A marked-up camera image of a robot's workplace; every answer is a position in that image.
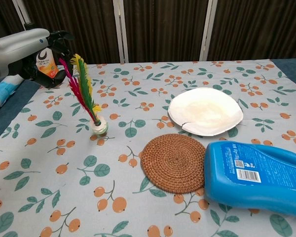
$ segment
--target floral tablecloth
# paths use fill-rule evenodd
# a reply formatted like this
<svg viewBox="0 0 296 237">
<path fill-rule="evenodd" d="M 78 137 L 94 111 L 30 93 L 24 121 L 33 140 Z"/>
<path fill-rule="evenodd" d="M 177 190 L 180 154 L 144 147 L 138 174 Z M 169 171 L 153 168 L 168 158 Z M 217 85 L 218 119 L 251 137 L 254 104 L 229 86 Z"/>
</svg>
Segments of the floral tablecloth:
<svg viewBox="0 0 296 237">
<path fill-rule="evenodd" d="M 0 137 L 0 237 L 296 237 L 294 216 L 218 204 L 204 189 L 173 195 L 140 166 L 145 144 L 166 133 L 296 152 L 296 85 L 270 60 L 102 64 L 89 73 L 107 135 L 92 135 L 65 81 L 39 89 Z M 243 121 L 214 137 L 182 131 L 169 103 L 202 86 L 234 98 Z"/>
</svg>

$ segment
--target curtain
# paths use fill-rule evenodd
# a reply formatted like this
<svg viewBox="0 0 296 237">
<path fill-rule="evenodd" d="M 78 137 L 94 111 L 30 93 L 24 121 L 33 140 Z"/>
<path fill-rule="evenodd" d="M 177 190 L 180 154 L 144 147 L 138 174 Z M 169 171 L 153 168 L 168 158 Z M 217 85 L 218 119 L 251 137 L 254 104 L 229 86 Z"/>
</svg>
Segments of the curtain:
<svg viewBox="0 0 296 237">
<path fill-rule="evenodd" d="M 29 17 L 49 31 L 65 30 L 72 52 L 89 64 L 119 62 L 111 0 L 23 0 Z"/>
<path fill-rule="evenodd" d="M 219 0 L 207 60 L 296 57 L 296 0 Z"/>
<path fill-rule="evenodd" d="M 23 30 L 12 1 L 0 0 L 0 38 Z"/>
<path fill-rule="evenodd" d="M 130 62 L 198 61 L 208 0 L 124 0 Z"/>
</svg>

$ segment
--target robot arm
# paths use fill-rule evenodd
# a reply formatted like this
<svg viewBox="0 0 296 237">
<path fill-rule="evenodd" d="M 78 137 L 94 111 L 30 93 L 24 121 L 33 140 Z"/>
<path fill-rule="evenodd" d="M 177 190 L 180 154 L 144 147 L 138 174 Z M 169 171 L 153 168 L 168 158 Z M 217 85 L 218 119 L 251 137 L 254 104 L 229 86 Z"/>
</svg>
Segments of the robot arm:
<svg viewBox="0 0 296 237">
<path fill-rule="evenodd" d="M 49 47 L 69 61 L 72 54 L 59 42 L 63 39 L 72 40 L 73 36 L 65 31 L 50 33 L 46 29 L 32 29 L 0 38 L 0 79 L 19 74 L 45 87 L 57 86 L 65 78 L 64 71 L 50 78 L 37 69 L 36 55 Z"/>
</svg>

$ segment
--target coaster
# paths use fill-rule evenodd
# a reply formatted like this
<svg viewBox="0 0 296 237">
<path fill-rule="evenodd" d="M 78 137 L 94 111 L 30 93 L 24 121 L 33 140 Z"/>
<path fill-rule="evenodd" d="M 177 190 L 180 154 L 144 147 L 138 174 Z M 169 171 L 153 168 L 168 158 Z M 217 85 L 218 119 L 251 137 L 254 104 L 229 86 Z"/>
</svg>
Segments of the coaster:
<svg viewBox="0 0 296 237">
<path fill-rule="evenodd" d="M 146 176 L 160 189 L 184 194 L 204 186 L 205 147 L 193 138 L 165 134 L 152 139 L 141 155 Z"/>
</svg>

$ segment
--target white paper plate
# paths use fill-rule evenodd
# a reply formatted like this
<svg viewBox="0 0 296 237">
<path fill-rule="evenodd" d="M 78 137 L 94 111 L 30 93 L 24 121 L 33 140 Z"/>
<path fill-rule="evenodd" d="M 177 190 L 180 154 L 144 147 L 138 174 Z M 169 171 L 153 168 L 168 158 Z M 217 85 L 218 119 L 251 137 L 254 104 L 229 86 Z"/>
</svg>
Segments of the white paper plate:
<svg viewBox="0 0 296 237">
<path fill-rule="evenodd" d="M 233 98 L 207 87 L 176 96 L 168 113 L 183 130 L 201 136 L 223 133 L 243 119 L 243 113 Z"/>
</svg>

